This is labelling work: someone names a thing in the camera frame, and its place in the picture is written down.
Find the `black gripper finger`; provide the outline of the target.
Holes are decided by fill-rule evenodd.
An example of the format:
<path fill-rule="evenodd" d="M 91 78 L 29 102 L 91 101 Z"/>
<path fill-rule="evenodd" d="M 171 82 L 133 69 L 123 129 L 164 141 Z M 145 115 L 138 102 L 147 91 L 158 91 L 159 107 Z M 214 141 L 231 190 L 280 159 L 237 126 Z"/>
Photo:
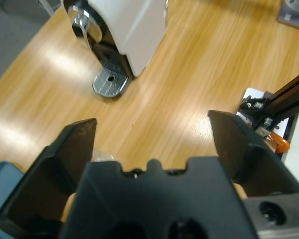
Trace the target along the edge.
<path fill-rule="evenodd" d="M 209 111 L 216 151 L 230 179 L 249 197 L 299 193 L 299 182 L 237 115 Z"/>
<path fill-rule="evenodd" d="M 95 118 L 74 122 L 39 154 L 0 207 L 0 230 L 14 239 L 56 239 L 68 198 L 91 161 Z"/>

